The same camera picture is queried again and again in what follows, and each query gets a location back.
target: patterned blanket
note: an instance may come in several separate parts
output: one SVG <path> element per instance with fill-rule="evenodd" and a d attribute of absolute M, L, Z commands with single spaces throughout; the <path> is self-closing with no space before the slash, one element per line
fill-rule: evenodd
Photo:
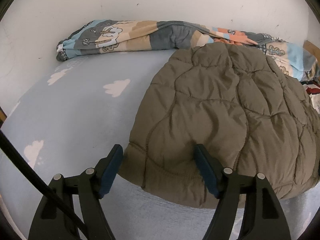
<path fill-rule="evenodd" d="M 187 49 L 207 43 L 256 47 L 299 81 L 320 76 L 316 58 L 302 47 L 265 33 L 208 27 L 182 21 L 94 20 L 57 45 L 57 60 L 113 51 Z"/>

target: silver screw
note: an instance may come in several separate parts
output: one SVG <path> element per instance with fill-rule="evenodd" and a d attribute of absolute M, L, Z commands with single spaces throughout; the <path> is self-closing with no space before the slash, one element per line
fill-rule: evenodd
<path fill-rule="evenodd" d="M 225 174 L 231 174 L 231 173 L 232 173 L 232 169 L 231 169 L 231 168 L 224 168 L 224 169 L 223 169 L 223 172 L 224 172 Z"/>
<path fill-rule="evenodd" d="M 88 175 L 94 173 L 94 168 L 88 168 L 88 169 L 86 169 L 86 170 L 85 170 L 85 173 L 88 174 Z"/>
<path fill-rule="evenodd" d="M 54 180 L 59 180 L 59 179 L 61 179 L 61 174 L 58 173 L 58 174 L 54 175 L 54 176 L 53 176 L 53 179 L 54 179 Z"/>
<path fill-rule="evenodd" d="M 263 173 L 258 173 L 258 174 L 257 174 L 257 177 L 258 177 L 259 179 L 264 179 L 266 176 L 265 176 Z"/>

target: folded blanket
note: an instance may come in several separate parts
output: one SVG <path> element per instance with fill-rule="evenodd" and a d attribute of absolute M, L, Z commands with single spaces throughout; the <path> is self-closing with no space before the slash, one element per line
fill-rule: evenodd
<path fill-rule="evenodd" d="M 316 58 L 302 47 L 265 33 L 208 27 L 182 21 L 94 20 L 57 45 L 57 60 L 113 51 L 188 49 L 207 43 L 256 47 L 299 81 L 319 77 Z"/>

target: blue gripper pad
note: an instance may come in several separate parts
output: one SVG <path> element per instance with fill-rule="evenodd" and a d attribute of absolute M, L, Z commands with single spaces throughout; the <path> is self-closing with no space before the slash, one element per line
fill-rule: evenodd
<path fill-rule="evenodd" d="M 109 155 L 104 159 L 105 161 L 107 161 L 107 167 L 105 168 L 101 176 L 100 190 L 98 192 L 100 199 L 103 198 L 105 194 L 109 193 L 119 167 L 122 163 L 123 149 L 121 145 L 115 144 Z"/>
<path fill-rule="evenodd" d="M 209 164 L 204 151 L 207 152 L 205 147 L 202 144 L 197 144 L 194 150 L 194 159 L 208 191 L 216 198 L 219 198 L 220 192 L 218 190 L 218 178 Z"/>

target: brown quilt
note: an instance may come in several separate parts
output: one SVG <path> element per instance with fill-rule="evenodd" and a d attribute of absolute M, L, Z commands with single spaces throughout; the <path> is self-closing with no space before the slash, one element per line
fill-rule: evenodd
<path fill-rule="evenodd" d="M 290 198 L 319 180 L 319 129 L 302 85 L 260 50 L 180 49 L 141 102 L 119 174 L 171 202 L 215 208 L 193 160 L 202 143 L 223 166 L 262 172 L 278 198 Z"/>

